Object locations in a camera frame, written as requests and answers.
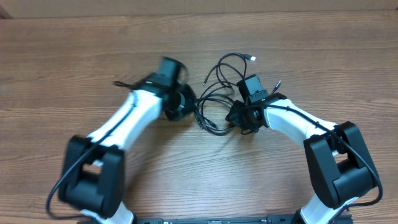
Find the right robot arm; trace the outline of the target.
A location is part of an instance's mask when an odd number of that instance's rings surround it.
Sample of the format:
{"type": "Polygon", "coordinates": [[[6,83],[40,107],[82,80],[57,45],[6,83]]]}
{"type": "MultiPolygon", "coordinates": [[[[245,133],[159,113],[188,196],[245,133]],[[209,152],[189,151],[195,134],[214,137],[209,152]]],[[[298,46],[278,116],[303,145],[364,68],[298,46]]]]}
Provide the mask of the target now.
{"type": "Polygon", "coordinates": [[[383,188],[361,131],[347,121],[336,124],[295,106],[285,95],[263,89],[256,75],[236,84],[235,101],[226,120],[251,134],[261,127],[277,130],[305,150],[315,192],[310,201],[287,216],[291,223],[352,223],[344,211],[382,199],[383,188]]]}

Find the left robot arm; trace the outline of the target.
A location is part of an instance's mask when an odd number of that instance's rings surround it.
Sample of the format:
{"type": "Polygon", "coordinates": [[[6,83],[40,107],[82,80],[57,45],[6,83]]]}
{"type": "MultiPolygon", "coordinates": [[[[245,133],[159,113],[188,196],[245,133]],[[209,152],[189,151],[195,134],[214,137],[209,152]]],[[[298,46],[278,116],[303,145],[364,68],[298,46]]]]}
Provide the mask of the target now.
{"type": "Polygon", "coordinates": [[[164,113],[178,121],[195,110],[196,96],[180,74],[180,61],[163,57],[159,69],[133,84],[123,105],[102,127],[87,137],[73,136],[66,147],[62,175],[50,192],[80,211],[79,223],[134,223],[122,199],[125,158],[141,132],[164,113]]]}

